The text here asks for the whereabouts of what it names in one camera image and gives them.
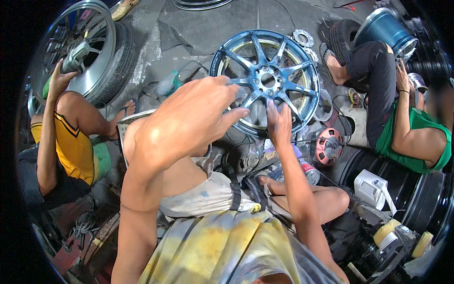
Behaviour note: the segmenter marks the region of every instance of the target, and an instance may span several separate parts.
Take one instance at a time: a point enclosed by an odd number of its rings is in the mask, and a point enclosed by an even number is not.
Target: white bucket
[[[331,96],[330,94],[328,93],[327,90],[325,89],[320,89],[320,98],[319,98],[319,102],[323,101],[323,100],[327,100],[328,103],[330,104],[331,106],[331,110],[329,113],[326,113],[324,115],[322,115],[320,118],[317,117],[317,115],[315,114],[315,112],[317,112],[317,110],[314,112],[314,119],[315,120],[318,120],[318,121],[327,121],[328,119],[330,119],[331,115],[333,114],[333,101],[331,100]]]

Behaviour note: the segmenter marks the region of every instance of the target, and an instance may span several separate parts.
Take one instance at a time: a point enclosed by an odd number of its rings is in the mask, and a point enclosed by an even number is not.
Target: foot
[[[285,195],[285,184],[265,175],[258,176],[260,185],[267,185],[273,195]]]
[[[123,107],[126,107],[126,110],[119,111],[117,115],[113,118],[113,120],[109,121],[111,129],[110,131],[111,135],[109,136],[109,139],[111,140],[118,139],[117,122],[125,117],[124,112],[126,111],[126,116],[130,116],[133,115],[134,112],[136,111],[136,104],[133,102],[133,100],[127,101]]]
[[[336,57],[332,54],[328,54],[326,66],[328,67],[336,85],[343,85],[349,79],[347,78],[348,76],[346,76],[347,68],[345,66],[341,66]]]

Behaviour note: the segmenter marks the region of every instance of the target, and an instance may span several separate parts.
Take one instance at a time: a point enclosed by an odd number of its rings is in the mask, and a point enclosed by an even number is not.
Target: center bore
[[[269,73],[263,74],[260,81],[267,88],[274,87],[274,85],[276,84],[276,80],[274,79],[274,76]]]

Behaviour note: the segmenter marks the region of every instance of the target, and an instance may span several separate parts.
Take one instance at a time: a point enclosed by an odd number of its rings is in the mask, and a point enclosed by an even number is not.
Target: gear
[[[309,55],[309,58],[311,59],[312,63],[315,65],[315,67],[318,66],[318,56],[317,54],[310,48],[303,47],[304,52]]]
[[[312,47],[314,45],[314,38],[305,30],[294,30],[293,31],[293,38],[295,41],[303,47]]]

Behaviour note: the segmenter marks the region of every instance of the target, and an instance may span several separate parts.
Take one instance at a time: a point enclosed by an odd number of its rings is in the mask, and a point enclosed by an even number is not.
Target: blue wheel barrel
[[[418,39],[410,35],[388,8],[376,9],[366,18],[356,33],[353,46],[376,40],[387,43],[396,60],[402,58],[404,62],[410,58],[418,44]]]

